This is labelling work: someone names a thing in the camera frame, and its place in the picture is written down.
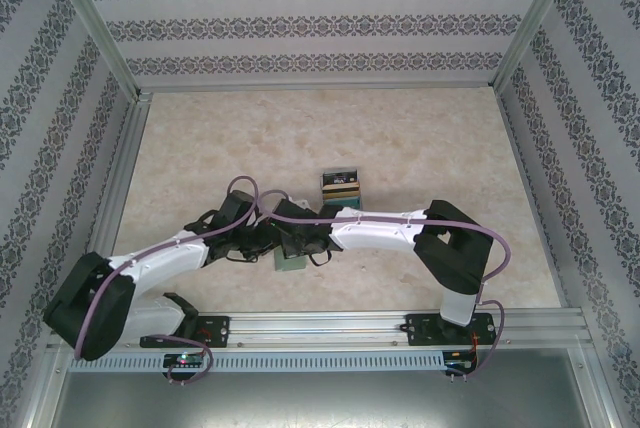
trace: beige marble floor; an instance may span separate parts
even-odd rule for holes
[[[154,96],[115,253],[164,240],[218,208],[227,183],[255,177],[319,208],[325,168],[356,166],[367,210],[411,211],[446,199],[501,233],[508,269],[485,289],[507,307],[558,297],[493,92],[477,89],[266,91]],[[250,186],[243,185],[250,191]],[[502,258],[499,246],[490,258]],[[336,253],[275,272],[218,261],[162,287],[201,311],[429,309],[440,289],[413,256]]]

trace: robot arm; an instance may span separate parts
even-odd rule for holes
[[[272,220],[262,220],[252,226],[245,222],[224,234],[194,239],[194,235],[202,235],[239,220],[252,206],[253,197],[240,191],[231,192],[220,210],[205,213],[174,237],[154,245],[170,246],[132,263],[116,276],[96,305],[82,345],[82,357],[88,361],[95,360],[119,341],[134,341],[150,334],[190,338],[193,335],[190,331],[194,326],[193,317],[197,318],[195,308],[175,294],[165,294],[155,300],[148,300],[143,295],[180,273],[200,269],[227,257],[231,250],[240,251],[245,260],[251,262],[276,246],[282,246],[285,257],[313,256],[325,251],[355,248],[413,253],[444,288],[440,309],[442,319],[458,326],[469,324],[492,238],[468,229],[412,224],[410,221],[430,219],[476,224],[453,205],[434,201],[427,210],[410,213],[361,212],[340,206],[324,206],[316,214],[284,199],[274,210]],[[335,222],[300,224],[278,221],[276,216]],[[360,221],[360,218],[367,217],[381,218],[382,221]],[[402,218],[407,223],[387,223],[384,218]],[[440,235],[447,232],[449,239],[445,241]],[[143,251],[111,258],[102,258],[96,253],[81,257],[47,306],[45,322],[75,346],[93,295],[102,282],[114,269],[136,259],[136,255]]]

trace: damask wallpaper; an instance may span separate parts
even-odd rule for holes
[[[94,0],[144,88],[489,82],[532,0]]]
[[[86,249],[128,102],[69,0],[0,0],[0,427],[42,352],[42,310]]]
[[[565,296],[640,426],[639,0],[554,0],[499,93]]]

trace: black mounting plate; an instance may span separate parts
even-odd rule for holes
[[[209,348],[226,348],[229,339],[228,316],[198,316],[194,341],[204,343]],[[193,345],[176,341],[158,340],[152,336],[140,338],[142,348],[193,348]]]
[[[405,320],[406,324],[400,329],[407,333],[409,346],[471,345],[474,333],[478,345],[490,346],[496,339],[496,328],[489,313],[474,313],[466,327],[450,329],[447,336],[441,328],[442,318],[438,313],[410,313]]]

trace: wall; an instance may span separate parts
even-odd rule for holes
[[[69,0],[0,0],[0,427],[86,249],[128,103]]]
[[[486,83],[532,0],[94,0],[145,88]]]
[[[640,425],[640,0],[554,0],[499,93],[565,295]]]

